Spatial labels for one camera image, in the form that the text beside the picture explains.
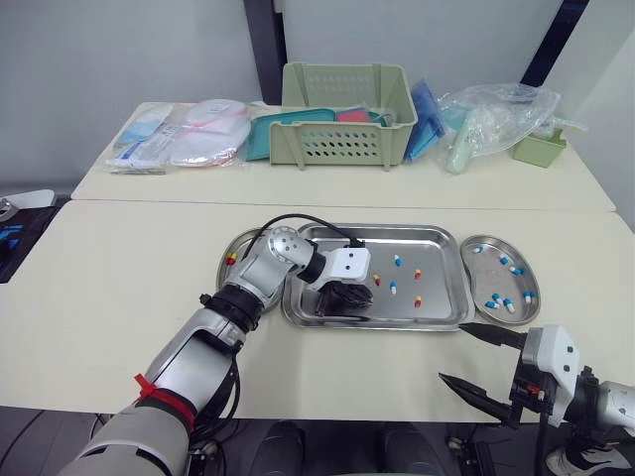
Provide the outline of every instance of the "black shoe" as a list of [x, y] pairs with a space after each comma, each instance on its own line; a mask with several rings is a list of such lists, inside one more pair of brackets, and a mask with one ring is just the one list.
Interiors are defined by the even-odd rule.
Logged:
[[626, 458], [615, 448], [559, 448], [547, 456], [547, 467], [557, 476], [590, 476], [607, 469], [631, 470]]
[[379, 470], [385, 473], [445, 476], [437, 454], [408, 422], [388, 423], [378, 438]]
[[305, 436], [290, 421], [278, 421], [262, 440], [249, 476], [301, 476]]

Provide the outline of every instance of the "blue and white capsule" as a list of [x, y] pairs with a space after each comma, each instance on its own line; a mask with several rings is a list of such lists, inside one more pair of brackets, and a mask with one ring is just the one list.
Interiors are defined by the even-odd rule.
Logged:
[[514, 313], [516, 311], [516, 309], [514, 308], [514, 303], [512, 302], [512, 299], [510, 298], [505, 298], [503, 300], [503, 304], [505, 305], [505, 307], [507, 307], [507, 310], [509, 310], [510, 312]]

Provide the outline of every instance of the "red and yellow capsule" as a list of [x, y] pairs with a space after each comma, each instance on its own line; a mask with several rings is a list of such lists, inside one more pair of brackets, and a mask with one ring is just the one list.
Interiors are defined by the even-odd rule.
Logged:
[[238, 255], [236, 253], [229, 253], [227, 255], [227, 259], [225, 260], [225, 264], [227, 266], [233, 266], [236, 264], [237, 259], [238, 259]]

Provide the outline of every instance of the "pink item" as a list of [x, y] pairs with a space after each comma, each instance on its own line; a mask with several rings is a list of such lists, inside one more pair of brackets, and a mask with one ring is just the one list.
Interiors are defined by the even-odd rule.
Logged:
[[337, 113], [337, 122], [370, 122], [370, 114], [363, 107], [347, 109]]

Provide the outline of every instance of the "teal tray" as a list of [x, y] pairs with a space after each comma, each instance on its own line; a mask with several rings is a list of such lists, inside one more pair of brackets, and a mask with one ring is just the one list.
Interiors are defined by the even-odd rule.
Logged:
[[269, 158], [269, 128], [272, 123], [293, 124], [294, 122], [329, 122], [335, 120], [332, 109], [305, 109], [302, 111], [271, 114], [254, 119], [247, 143], [247, 161], [259, 161]]

